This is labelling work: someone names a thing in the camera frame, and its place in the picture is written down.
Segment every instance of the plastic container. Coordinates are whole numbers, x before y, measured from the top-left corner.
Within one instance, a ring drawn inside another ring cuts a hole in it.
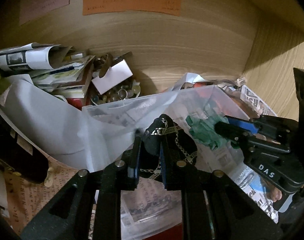
[[[187,134],[189,126],[185,119],[188,115],[205,119],[208,115],[220,114],[248,119],[248,116],[216,86],[170,91],[98,106],[86,106],[82,111],[87,115],[88,122],[98,122],[100,138],[95,131],[89,131],[88,138],[90,159],[93,163],[99,163],[102,155],[95,153],[102,150],[108,151],[106,155],[111,161],[120,156],[131,146],[134,129],[145,130],[162,113],[168,114]],[[237,169],[243,167],[242,152],[231,150],[229,144],[217,152],[212,152],[200,144],[197,146],[198,169],[209,172],[222,169],[235,178],[243,171]],[[182,221],[181,193],[166,191],[162,183],[150,179],[141,178],[134,192],[122,192],[121,206],[122,239],[126,240],[146,238]]]

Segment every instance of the white card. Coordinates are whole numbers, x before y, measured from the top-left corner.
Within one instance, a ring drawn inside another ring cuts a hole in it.
[[[104,77],[96,77],[92,79],[92,83],[98,90],[98,92],[103,95],[106,91],[110,90],[112,87],[120,84],[122,81],[133,75],[129,66],[125,60],[109,68]]]

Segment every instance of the screw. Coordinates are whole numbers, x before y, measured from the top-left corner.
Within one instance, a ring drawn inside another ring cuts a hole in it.
[[[186,162],[185,161],[177,161],[176,165],[179,166],[180,168],[183,168],[186,166]]]
[[[84,177],[88,174],[87,170],[80,170],[77,174],[79,174],[80,177]]]
[[[215,177],[218,177],[218,178],[221,178],[221,177],[224,176],[224,172],[221,171],[221,170],[216,170],[216,171],[213,172],[213,174],[214,174]]]
[[[118,161],[115,162],[115,165],[116,165],[117,167],[119,167],[119,168],[120,168],[120,167],[123,167],[124,164],[125,164],[125,162],[122,161],[122,160],[118,160]]]

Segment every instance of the clear plastic box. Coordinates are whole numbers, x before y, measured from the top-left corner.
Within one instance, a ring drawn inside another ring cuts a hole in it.
[[[237,104],[216,86],[170,91],[110,104],[86,106],[82,111],[87,115],[88,122],[98,122],[96,132],[101,133],[100,137],[105,140],[105,145],[102,146],[97,143],[101,140],[98,140],[95,131],[88,133],[89,152],[95,162],[100,161],[100,157],[95,153],[101,152],[103,148],[107,150],[110,161],[114,161],[132,145],[133,131],[136,128],[144,131],[162,113],[169,115],[187,134],[189,126],[185,119],[188,115],[205,119],[209,114],[215,113],[248,120],[248,116]],[[221,168],[234,178],[242,172],[239,168],[243,160],[240,151],[231,152],[225,147],[225,152],[216,155],[211,150],[204,152],[203,147],[198,144],[198,169],[211,172],[213,169]],[[221,165],[228,162],[230,163],[226,167]],[[150,179],[141,178],[134,192],[122,192],[121,206],[122,239],[126,240],[146,238],[182,221],[180,192],[168,192],[160,182]]]

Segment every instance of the green crumpled fabric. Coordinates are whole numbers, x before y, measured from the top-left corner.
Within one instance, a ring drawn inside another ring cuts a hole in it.
[[[209,147],[211,150],[226,145],[227,140],[218,135],[214,130],[214,125],[217,122],[222,121],[229,123],[226,117],[221,117],[218,114],[212,113],[207,119],[199,119],[188,115],[185,120],[191,127],[190,134],[196,142]]]

